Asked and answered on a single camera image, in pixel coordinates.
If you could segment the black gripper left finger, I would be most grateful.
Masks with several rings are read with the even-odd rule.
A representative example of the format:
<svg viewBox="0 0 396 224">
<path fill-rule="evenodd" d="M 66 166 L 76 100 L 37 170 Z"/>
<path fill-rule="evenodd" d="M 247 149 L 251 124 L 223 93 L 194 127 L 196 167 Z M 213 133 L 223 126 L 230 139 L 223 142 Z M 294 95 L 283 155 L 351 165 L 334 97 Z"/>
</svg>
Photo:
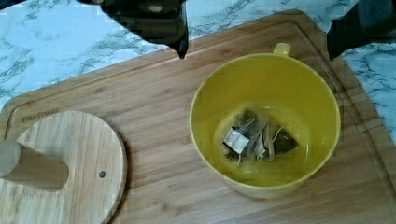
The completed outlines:
<svg viewBox="0 0 396 224">
<path fill-rule="evenodd" d="M 184 59 L 189 48 L 187 0 L 78 0 L 99 6 L 111 19 L 152 44 Z"/>
</svg>

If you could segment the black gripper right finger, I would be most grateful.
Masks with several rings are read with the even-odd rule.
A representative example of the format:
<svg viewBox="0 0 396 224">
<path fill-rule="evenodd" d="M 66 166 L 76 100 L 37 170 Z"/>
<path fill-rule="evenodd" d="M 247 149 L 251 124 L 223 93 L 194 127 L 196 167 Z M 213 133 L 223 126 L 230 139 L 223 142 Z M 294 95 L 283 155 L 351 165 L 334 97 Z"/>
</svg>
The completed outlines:
<svg viewBox="0 0 396 224">
<path fill-rule="evenodd" d="M 327 50 L 332 61 L 349 49 L 371 43 L 394 43 L 396 0 L 359 0 L 346 15 L 332 21 Z"/>
</svg>

